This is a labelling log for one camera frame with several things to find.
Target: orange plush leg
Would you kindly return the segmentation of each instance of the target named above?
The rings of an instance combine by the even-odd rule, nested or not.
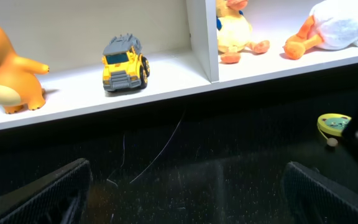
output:
[[[287,42],[303,42],[308,38],[309,31],[311,27],[314,25],[314,17],[309,16],[309,18],[305,21],[305,23],[302,25],[299,32],[292,37],[290,37]]]
[[[303,42],[287,42],[284,46],[284,51],[290,59],[298,60],[307,50],[321,43],[323,43],[323,38],[316,34]]]
[[[223,63],[238,63],[241,59],[241,54],[238,52],[238,47],[229,47],[229,50],[221,55]]]
[[[264,40],[262,42],[259,42],[258,44],[255,42],[249,42],[247,44],[247,47],[257,54],[266,53],[270,48],[270,41]]]
[[[20,105],[20,106],[4,106],[5,113],[7,113],[7,114],[16,113],[19,110],[21,110],[22,108],[23,108],[23,105]]]
[[[37,110],[45,105],[45,99],[42,95],[33,96],[27,105],[29,110]]]

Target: glossy black floor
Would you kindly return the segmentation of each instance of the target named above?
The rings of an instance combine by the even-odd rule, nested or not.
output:
[[[358,193],[358,152],[327,150],[316,129],[357,102],[353,65],[0,131],[0,195],[84,157],[83,223],[293,223],[280,188],[290,161]]]

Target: yellow belly patch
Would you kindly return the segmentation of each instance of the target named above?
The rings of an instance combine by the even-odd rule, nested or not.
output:
[[[0,105],[17,106],[21,101],[20,95],[14,89],[0,85]]]

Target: truck front bumper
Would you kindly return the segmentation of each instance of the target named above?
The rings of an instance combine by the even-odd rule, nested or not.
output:
[[[125,72],[112,72],[109,79],[109,84],[103,83],[103,88],[106,91],[116,91],[124,88],[135,88],[140,86],[141,80],[131,80],[131,76]]]

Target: truck windshield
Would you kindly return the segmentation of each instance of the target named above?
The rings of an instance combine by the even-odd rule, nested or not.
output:
[[[107,55],[106,60],[109,65],[113,65],[115,63],[123,63],[128,61],[128,55],[126,53]]]

